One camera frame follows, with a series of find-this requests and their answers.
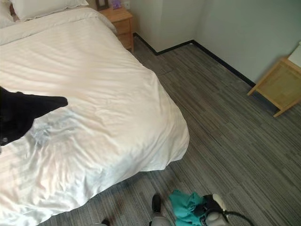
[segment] carpet floor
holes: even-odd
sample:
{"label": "carpet floor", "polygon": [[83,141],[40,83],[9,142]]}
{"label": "carpet floor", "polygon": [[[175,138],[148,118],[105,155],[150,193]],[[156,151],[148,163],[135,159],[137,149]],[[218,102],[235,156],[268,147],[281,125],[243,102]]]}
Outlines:
{"label": "carpet floor", "polygon": [[[159,56],[135,37],[135,57],[153,70],[179,106],[190,131],[184,158],[163,171],[140,172],[96,195],[84,206],[40,226],[147,226],[151,198],[174,222],[174,189],[218,193],[229,210],[257,226],[301,225],[301,105],[278,118],[271,103],[194,45]],[[247,226],[230,217],[232,226]]]}

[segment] black hose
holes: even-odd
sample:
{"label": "black hose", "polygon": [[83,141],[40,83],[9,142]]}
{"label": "black hose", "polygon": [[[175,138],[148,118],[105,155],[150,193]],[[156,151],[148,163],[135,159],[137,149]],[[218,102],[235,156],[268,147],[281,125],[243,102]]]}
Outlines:
{"label": "black hose", "polygon": [[234,211],[224,211],[224,214],[225,215],[234,215],[234,216],[238,216],[244,220],[246,220],[251,226],[254,226],[253,222],[248,219],[247,217],[245,217],[244,215],[240,214],[240,213],[237,213],[237,212],[234,212]]}

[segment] white duvet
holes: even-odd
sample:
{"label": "white duvet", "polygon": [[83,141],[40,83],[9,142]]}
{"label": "white duvet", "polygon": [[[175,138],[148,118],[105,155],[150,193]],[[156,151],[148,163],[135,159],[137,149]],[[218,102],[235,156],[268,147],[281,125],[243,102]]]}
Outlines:
{"label": "white duvet", "polygon": [[156,75],[89,8],[0,30],[0,85],[63,96],[0,155],[0,225],[33,226],[184,155],[182,114]]}

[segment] wooden nightstand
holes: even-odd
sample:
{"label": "wooden nightstand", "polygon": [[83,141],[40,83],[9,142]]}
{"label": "wooden nightstand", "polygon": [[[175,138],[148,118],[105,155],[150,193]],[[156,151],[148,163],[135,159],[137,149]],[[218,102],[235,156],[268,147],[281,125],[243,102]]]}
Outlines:
{"label": "wooden nightstand", "polygon": [[274,117],[301,101],[301,67],[287,58],[279,60],[248,95],[259,92],[280,109]]}
{"label": "wooden nightstand", "polygon": [[108,8],[100,11],[105,15],[117,29],[117,37],[126,49],[131,49],[134,52],[133,42],[133,27],[132,27],[132,14],[125,8]]}

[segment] foot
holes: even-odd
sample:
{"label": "foot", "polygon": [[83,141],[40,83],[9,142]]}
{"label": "foot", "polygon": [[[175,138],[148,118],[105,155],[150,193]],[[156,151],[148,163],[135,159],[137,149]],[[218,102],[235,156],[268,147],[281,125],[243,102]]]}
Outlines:
{"label": "foot", "polygon": [[107,219],[104,219],[104,220],[102,221],[102,224],[107,225],[107,226],[110,226],[110,222],[109,222]]}
{"label": "foot", "polygon": [[161,198],[158,194],[155,194],[153,196],[151,207],[152,207],[152,211],[154,213],[160,213],[161,212]]}

